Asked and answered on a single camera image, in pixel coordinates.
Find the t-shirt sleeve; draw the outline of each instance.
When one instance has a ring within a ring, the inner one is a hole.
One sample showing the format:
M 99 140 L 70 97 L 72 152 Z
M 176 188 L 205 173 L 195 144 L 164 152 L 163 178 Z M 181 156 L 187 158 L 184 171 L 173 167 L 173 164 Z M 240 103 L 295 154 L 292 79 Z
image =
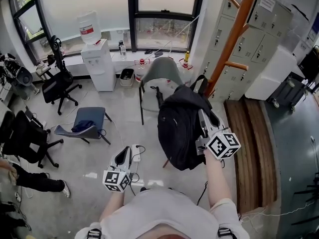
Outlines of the t-shirt sleeve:
M 220 228 L 228 228 L 238 239 L 249 239 L 248 233 L 241 226 L 236 206 L 228 198 L 218 201 L 209 211 L 217 219 Z
M 102 233 L 100 223 L 94 222 L 88 228 L 81 229 L 78 233 L 76 233 L 74 239 L 87 239 L 89 231 L 92 231 L 91 233 L 95 233 L 95 234 L 98 234 L 99 232 Z

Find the window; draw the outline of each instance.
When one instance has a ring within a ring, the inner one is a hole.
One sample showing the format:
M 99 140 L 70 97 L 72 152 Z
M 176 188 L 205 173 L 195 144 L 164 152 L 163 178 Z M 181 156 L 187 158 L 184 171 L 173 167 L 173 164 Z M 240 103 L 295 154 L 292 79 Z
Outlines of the window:
M 66 55 L 80 54 L 84 42 L 77 17 L 97 12 L 102 38 L 111 50 L 120 40 L 128 50 L 190 50 L 202 0 L 9 0 L 15 26 L 32 62 L 52 54 L 56 35 Z
M 37 12 L 35 0 L 9 0 L 14 24 L 33 64 L 45 59 L 52 50 Z

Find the person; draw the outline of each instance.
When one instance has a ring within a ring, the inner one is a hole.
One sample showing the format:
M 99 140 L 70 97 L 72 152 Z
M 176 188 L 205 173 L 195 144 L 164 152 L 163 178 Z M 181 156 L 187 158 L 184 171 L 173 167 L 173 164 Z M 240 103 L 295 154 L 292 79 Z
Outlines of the person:
M 0 158 L 0 168 L 8 170 L 13 185 L 34 189 L 42 192 L 63 192 L 69 198 L 70 190 L 65 181 L 52 180 L 46 173 L 28 173 L 21 166 Z
M 124 193 L 112 192 L 100 222 L 80 230 L 75 239 L 248 239 L 220 161 L 209 150 L 204 154 L 209 211 L 172 189 L 144 190 L 125 206 Z

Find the white t-shirt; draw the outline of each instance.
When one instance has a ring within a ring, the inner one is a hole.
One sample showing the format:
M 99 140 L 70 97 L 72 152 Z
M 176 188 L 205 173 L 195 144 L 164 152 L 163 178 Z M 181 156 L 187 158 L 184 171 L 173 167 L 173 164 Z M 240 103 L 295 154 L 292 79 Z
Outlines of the white t-shirt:
M 100 223 L 80 230 L 75 239 L 86 239 L 91 229 L 101 230 L 105 239 L 158 238 L 159 231 L 186 239 L 216 239 L 219 228 L 229 228 L 238 239 L 249 238 L 230 199 L 222 199 L 208 212 L 180 192 L 158 188 L 138 193 Z

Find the red label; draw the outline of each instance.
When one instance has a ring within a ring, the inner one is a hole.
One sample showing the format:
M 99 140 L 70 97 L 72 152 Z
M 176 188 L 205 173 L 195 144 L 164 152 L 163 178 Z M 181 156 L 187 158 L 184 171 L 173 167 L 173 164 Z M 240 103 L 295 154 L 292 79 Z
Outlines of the red label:
M 80 33 L 81 33 L 82 35 L 84 35 L 84 34 L 89 34 L 89 33 L 93 33 L 93 32 L 94 32 L 94 30 L 93 30 L 92 25 L 87 26 L 87 27 L 80 28 Z

